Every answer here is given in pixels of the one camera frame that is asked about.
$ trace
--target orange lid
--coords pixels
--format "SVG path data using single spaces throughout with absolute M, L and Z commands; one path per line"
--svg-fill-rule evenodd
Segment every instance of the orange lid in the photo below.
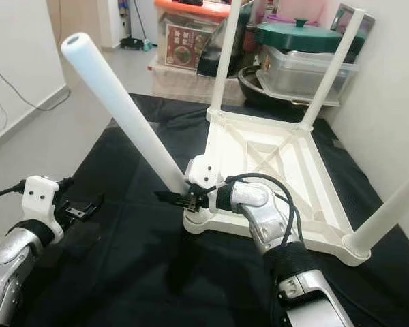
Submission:
M 165 9 L 179 10 L 181 12 L 189 12 L 190 14 L 199 14 L 221 19 L 227 18 L 230 12 L 230 5 L 208 1 L 203 1 L 203 5 L 186 5 L 171 0 L 155 0 L 155 5 Z

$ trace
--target tiled floor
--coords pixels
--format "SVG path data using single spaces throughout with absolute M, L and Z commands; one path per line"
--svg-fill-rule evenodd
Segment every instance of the tiled floor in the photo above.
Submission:
M 155 55 L 156 49 L 105 53 L 127 91 L 149 95 L 152 81 L 147 65 Z M 0 190 L 34 174 L 53 178 L 73 175 L 110 120 L 73 68 L 62 61 L 72 90 L 70 98 L 52 112 L 39 115 L 0 147 Z M 0 235 L 22 217 L 20 201 L 18 194 L 0 198 Z

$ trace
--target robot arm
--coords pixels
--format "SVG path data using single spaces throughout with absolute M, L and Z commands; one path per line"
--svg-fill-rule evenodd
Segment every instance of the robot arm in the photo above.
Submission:
M 69 202 L 57 206 L 71 185 L 71 178 L 55 182 L 32 176 L 25 181 L 23 220 L 0 240 L 0 326 L 10 325 L 22 283 L 45 248 L 59 242 L 75 220 L 85 220 L 100 207 L 102 198 L 85 211 L 72 208 Z
M 269 186 L 245 183 L 236 176 L 210 189 L 192 185 L 187 196 L 166 192 L 158 192 L 157 196 L 190 211 L 216 208 L 247 218 L 250 234 L 271 274 L 271 310 L 274 312 L 276 300 L 284 310 L 282 326 L 353 327 L 313 257 L 292 229 L 293 213 L 287 219 L 278 210 L 275 193 Z M 292 208 L 289 194 L 287 198 Z

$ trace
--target transparent plastic container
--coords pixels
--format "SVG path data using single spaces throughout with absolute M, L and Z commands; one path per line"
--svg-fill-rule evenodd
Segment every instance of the transparent plastic container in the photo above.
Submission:
M 230 6 L 210 2 L 195 6 L 171 0 L 155 0 L 155 6 L 158 23 L 157 62 L 160 65 L 196 70 L 201 52 L 228 17 Z
M 168 99 L 210 104 L 215 79 L 197 75 L 192 70 L 169 67 L 157 63 L 154 58 L 149 64 L 153 76 L 153 95 Z M 223 104 L 242 106 L 245 97 L 236 78 L 227 78 Z
M 263 46 L 261 69 L 256 75 L 265 92 L 272 97 L 310 101 L 330 65 L 333 53 L 307 53 Z M 326 98 L 326 105 L 338 106 L 348 82 L 359 70 L 356 64 L 344 63 Z

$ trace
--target black cloth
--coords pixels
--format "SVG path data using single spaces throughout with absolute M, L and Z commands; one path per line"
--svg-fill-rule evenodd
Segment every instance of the black cloth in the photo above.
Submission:
M 180 168 L 203 153 L 207 105 L 132 96 Z M 298 121 L 226 106 L 225 110 Z M 349 154 L 318 119 L 313 137 L 353 226 L 381 204 Z M 106 194 L 92 222 L 77 225 L 54 266 L 38 266 L 24 284 L 13 326 L 268 326 L 269 278 L 250 239 L 218 232 L 192 236 L 183 209 L 159 203 L 164 184 L 124 133 L 110 124 L 74 175 L 67 196 Z M 92 226 L 88 232 L 86 226 Z M 356 268 L 312 252 L 325 275 L 389 326 L 409 326 L 409 242 L 393 228 Z M 355 326 L 379 326 L 337 293 Z

